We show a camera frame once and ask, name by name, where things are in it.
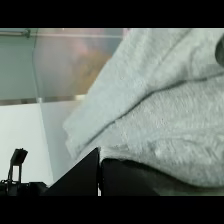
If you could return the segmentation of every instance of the gray fabric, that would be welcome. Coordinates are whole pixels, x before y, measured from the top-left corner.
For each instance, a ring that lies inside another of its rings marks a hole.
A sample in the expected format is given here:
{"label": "gray fabric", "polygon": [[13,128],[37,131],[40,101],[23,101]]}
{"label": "gray fabric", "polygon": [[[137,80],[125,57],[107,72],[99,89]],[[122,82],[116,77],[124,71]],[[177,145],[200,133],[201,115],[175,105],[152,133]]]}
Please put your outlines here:
{"label": "gray fabric", "polygon": [[75,160],[96,146],[186,183],[224,185],[223,28],[133,29],[65,121]]}

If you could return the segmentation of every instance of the white wall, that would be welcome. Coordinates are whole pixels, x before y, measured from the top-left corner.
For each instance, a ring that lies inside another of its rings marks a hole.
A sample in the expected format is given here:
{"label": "white wall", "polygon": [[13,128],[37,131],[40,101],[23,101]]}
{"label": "white wall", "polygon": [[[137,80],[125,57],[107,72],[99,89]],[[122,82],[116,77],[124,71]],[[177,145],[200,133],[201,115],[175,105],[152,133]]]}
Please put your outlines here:
{"label": "white wall", "polygon": [[6,179],[15,148],[28,155],[23,164],[22,182],[53,183],[49,153],[39,104],[0,106],[0,180]]}

